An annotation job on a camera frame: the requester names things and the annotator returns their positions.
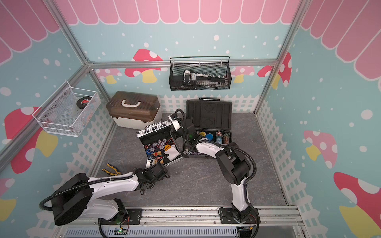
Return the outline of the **black plastic poker case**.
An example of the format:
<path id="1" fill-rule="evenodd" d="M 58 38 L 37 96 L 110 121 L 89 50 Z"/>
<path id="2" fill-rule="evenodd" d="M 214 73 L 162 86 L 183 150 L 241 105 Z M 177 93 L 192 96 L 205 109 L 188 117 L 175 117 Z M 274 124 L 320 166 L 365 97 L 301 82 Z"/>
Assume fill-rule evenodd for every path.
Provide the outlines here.
<path id="1" fill-rule="evenodd" d="M 232 108 L 231 102 L 221 101 L 216 98 L 200 98 L 187 101 L 186 117 L 192 120 L 198 139 L 194 144 L 194 149 L 187 149 L 184 144 L 183 155 L 186 158 L 215 158 L 215 153 L 221 150 L 221 147 L 218 148 L 216 145 L 206 143 L 205 141 L 208 139 L 200 136 L 199 133 L 204 131 L 206 134 L 213 134 L 213 140 L 210 141 L 214 143 L 216 143 L 217 131 L 221 131 L 223 134 L 231 134 Z"/>

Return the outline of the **silver aluminium poker case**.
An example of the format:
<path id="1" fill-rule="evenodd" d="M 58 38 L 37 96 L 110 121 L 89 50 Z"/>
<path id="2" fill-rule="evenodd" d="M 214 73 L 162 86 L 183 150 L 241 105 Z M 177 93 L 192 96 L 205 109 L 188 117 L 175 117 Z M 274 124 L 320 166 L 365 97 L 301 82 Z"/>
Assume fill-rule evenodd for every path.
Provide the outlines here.
<path id="1" fill-rule="evenodd" d="M 146 126 L 136 133 L 147 154 L 147 160 L 154 164 L 165 155 L 168 157 L 160 161 L 164 166 L 169 166 L 182 160 L 179 147 L 172 136 L 172 123 L 170 120 L 157 122 Z"/>

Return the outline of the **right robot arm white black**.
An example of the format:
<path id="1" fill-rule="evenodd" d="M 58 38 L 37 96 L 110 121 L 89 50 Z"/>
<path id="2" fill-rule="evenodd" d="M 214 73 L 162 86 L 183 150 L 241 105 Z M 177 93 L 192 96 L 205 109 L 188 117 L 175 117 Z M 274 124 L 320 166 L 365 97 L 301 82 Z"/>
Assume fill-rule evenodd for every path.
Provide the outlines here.
<path id="1" fill-rule="evenodd" d="M 231 217 L 238 223 L 245 223 L 252 219 L 258 227 L 259 212 L 252 206 L 247 188 L 248 181 L 257 172 L 253 158 L 234 142 L 226 145 L 219 144 L 198 135 L 190 120 L 180 119 L 174 114 L 169 116 L 169 120 L 189 151 L 196 151 L 217 160 L 224 178 L 231 184 Z"/>

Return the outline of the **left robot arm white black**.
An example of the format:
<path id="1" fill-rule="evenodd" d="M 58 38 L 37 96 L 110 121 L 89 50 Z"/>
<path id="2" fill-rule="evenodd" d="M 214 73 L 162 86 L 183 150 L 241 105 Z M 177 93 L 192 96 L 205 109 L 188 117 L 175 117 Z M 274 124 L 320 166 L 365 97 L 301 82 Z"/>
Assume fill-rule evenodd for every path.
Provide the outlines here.
<path id="1" fill-rule="evenodd" d="M 169 178 L 167 168 L 159 163 L 148 169 L 134 169 L 127 174 L 95 178 L 79 173 L 39 203 L 39 208 L 52 211 L 54 222 L 63 226 L 78 218 L 98 218 L 122 224 L 130 215 L 120 199 L 103 197 L 119 192 L 152 189 L 156 182 Z"/>

